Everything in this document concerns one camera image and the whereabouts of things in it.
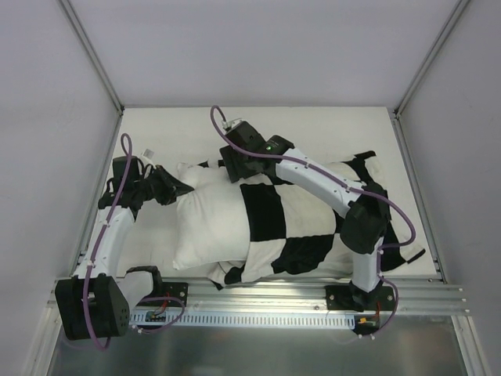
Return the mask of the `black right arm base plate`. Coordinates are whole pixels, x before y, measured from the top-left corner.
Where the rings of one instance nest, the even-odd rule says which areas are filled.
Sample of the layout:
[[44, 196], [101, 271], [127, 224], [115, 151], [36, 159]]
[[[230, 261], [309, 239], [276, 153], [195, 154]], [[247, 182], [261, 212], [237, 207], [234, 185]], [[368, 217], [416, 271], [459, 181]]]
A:
[[326, 307], [329, 311], [377, 311], [390, 312], [395, 308], [396, 297], [389, 286], [379, 286], [365, 292], [350, 284], [325, 286]]

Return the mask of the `white pillow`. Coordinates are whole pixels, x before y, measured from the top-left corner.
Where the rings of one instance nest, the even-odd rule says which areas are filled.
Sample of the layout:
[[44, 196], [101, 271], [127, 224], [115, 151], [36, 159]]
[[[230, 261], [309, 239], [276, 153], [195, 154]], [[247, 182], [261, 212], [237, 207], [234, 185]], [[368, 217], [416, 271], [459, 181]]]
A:
[[215, 262], [243, 261], [250, 247], [250, 225], [240, 186], [225, 168], [180, 163], [178, 179], [193, 191], [176, 200], [176, 270]]

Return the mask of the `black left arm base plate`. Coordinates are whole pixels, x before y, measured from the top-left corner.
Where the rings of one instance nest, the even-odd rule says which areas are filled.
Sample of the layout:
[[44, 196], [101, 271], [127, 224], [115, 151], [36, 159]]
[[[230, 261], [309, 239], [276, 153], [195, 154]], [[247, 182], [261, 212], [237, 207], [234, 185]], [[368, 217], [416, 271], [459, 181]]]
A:
[[160, 307], [180, 308], [181, 302], [186, 305], [189, 293], [189, 284], [186, 282], [163, 281], [161, 287], [154, 293], [154, 297], [175, 298], [175, 300], [160, 301]]

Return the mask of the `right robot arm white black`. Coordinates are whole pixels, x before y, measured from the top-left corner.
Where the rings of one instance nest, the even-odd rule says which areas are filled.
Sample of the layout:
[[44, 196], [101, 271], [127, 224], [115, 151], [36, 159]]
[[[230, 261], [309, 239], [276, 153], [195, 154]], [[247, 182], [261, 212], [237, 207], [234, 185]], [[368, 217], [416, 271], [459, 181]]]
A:
[[383, 286], [380, 257], [391, 219], [384, 189], [377, 183], [363, 185], [341, 177], [281, 136], [265, 140], [245, 121], [232, 128], [213, 126], [236, 151], [238, 166], [293, 183], [343, 219], [340, 239], [352, 252], [353, 272], [348, 292], [339, 297], [338, 304], [358, 312], [375, 305]]

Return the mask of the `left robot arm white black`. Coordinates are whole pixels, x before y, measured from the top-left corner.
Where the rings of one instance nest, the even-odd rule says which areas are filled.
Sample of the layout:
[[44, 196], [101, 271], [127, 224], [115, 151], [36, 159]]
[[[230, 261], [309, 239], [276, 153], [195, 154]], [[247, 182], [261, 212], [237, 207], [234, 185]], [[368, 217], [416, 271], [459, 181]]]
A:
[[136, 156], [115, 157], [112, 176], [98, 201], [96, 224], [88, 250], [72, 277], [59, 280], [55, 296], [64, 333], [70, 341], [99, 342], [126, 334], [131, 311], [140, 304], [186, 307], [186, 299], [164, 287], [156, 266], [133, 266], [117, 280], [127, 235], [147, 201], [166, 206], [193, 188], [160, 165], [143, 164]]

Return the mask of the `black white checkered pillowcase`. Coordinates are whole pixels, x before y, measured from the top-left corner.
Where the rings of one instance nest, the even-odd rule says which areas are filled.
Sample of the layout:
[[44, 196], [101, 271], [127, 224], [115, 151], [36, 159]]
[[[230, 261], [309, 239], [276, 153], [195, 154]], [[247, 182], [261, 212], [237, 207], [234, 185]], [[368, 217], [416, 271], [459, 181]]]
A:
[[250, 247], [243, 261], [215, 262], [209, 278], [219, 287], [316, 269], [349, 277], [352, 252], [342, 243], [342, 218], [327, 204], [283, 180], [257, 175], [240, 186], [250, 225]]

